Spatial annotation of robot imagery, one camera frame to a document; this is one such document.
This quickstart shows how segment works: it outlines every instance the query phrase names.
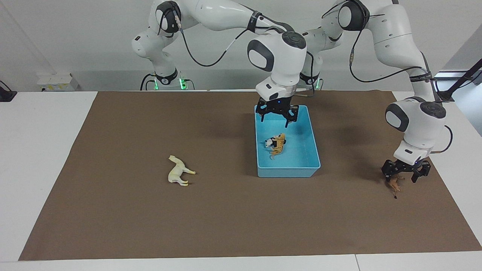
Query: white table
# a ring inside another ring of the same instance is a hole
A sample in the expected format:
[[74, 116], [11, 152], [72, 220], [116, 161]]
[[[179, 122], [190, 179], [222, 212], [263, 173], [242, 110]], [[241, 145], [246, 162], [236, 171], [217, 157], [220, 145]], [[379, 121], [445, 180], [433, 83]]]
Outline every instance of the white table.
[[[394, 94], [397, 99], [412, 95]], [[0, 271], [482, 270], [482, 252], [18, 262], [95, 96], [94, 92], [19, 93], [11, 103], [0, 104], [0, 158], [5, 163], [0, 166]], [[431, 159], [480, 242], [482, 138], [455, 104], [445, 107], [454, 142], [446, 153]], [[436, 149], [448, 142], [448, 133], [441, 137]]]

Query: white toy animal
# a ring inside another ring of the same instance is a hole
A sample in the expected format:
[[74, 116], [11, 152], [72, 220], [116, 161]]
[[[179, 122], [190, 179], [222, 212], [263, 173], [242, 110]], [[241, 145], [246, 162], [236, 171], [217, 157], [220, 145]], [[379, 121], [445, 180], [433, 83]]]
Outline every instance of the white toy animal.
[[176, 166], [171, 170], [171, 172], [169, 172], [169, 176], [168, 176], [169, 182], [171, 183], [177, 182], [181, 186], [188, 186], [189, 185], [188, 182], [183, 181], [181, 179], [182, 173], [186, 172], [189, 174], [196, 174], [196, 172], [186, 168], [186, 165], [184, 165], [184, 163], [180, 159], [176, 158], [173, 155], [169, 157], [169, 160], [176, 163]]

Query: light blue floor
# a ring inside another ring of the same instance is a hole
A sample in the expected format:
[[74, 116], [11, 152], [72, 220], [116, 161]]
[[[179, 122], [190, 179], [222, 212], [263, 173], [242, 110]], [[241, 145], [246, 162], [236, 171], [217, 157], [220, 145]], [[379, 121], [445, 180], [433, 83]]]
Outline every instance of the light blue floor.
[[[449, 89], [454, 81], [439, 81], [440, 91]], [[482, 136], [482, 84], [470, 85], [455, 91], [453, 98], [455, 103], [464, 113], [470, 123]]]

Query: plastic toy tiger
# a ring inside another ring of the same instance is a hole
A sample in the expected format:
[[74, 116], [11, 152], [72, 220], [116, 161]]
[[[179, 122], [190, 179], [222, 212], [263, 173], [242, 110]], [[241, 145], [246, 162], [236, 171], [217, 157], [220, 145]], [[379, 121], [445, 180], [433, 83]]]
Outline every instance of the plastic toy tiger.
[[280, 154], [283, 151], [284, 143], [286, 143], [286, 135], [281, 133], [275, 136], [273, 141], [276, 141], [275, 147], [271, 147], [271, 159], [274, 160], [274, 156]]

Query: black pole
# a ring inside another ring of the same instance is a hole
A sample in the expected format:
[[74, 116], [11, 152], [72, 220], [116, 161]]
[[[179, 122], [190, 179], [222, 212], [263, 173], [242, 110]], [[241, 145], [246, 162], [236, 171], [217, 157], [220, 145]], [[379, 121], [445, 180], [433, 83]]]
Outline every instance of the black pole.
[[470, 80], [472, 76], [482, 68], [482, 58], [472, 67], [464, 76], [462, 76], [453, 86], [451, 86], [447, 91], [440, 91], [439, 96], [443, 101], [453, 101], [452, 95], [454, 92], [460, 88], [460, 86], [467, 80]]
[[0, 86], [0, 102], [10, 102], [17, 95], [17, 91], [6, 91]]

